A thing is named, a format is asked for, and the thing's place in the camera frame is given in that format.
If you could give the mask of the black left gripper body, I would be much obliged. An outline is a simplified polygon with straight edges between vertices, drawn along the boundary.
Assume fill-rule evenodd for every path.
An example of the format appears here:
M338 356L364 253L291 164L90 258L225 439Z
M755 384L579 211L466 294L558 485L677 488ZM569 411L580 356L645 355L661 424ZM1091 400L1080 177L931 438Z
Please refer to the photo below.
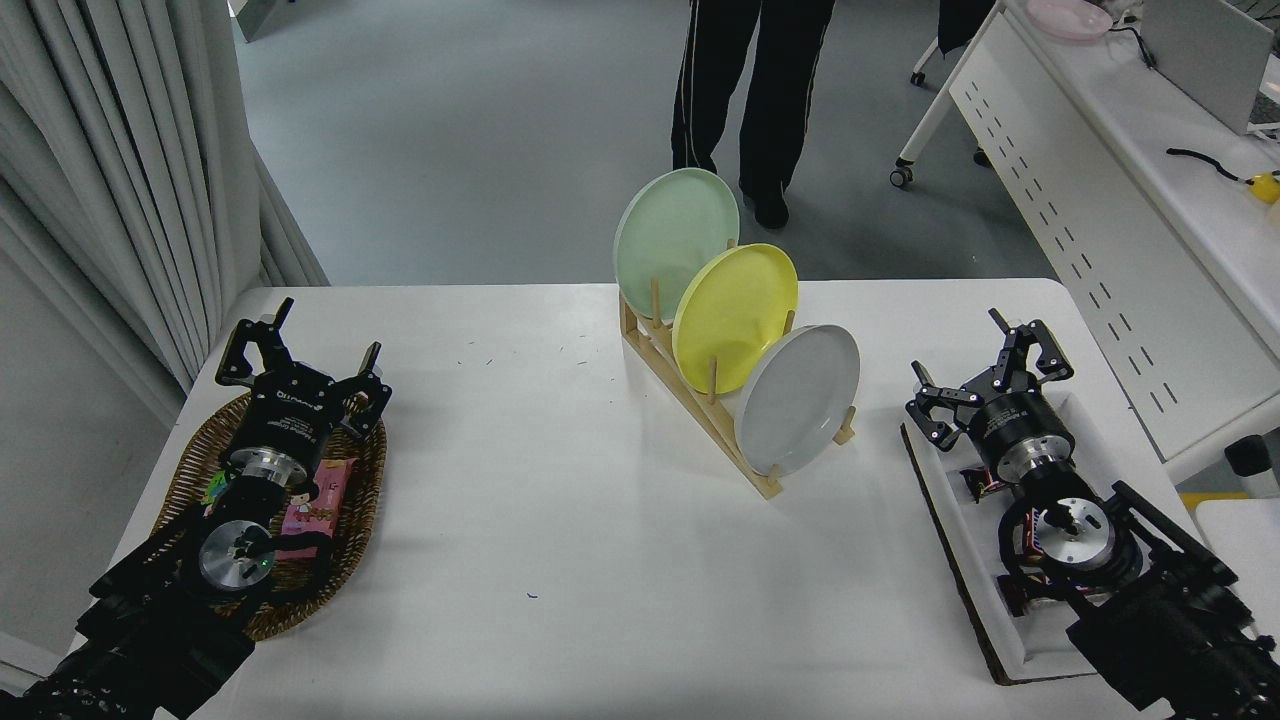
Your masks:
M342 419L335 380L303 364L256 375L250 405L236 432L236 451L266 448L302 468L315 468Z

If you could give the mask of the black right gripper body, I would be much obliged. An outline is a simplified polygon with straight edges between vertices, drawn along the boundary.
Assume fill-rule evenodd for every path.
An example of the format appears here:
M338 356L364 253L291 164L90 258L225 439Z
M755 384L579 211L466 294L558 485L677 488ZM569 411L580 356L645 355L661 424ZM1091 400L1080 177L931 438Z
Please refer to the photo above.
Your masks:
M1039 391L996 395L970 419L966 436L988 469L1032 469L1068 461L1074 437Z

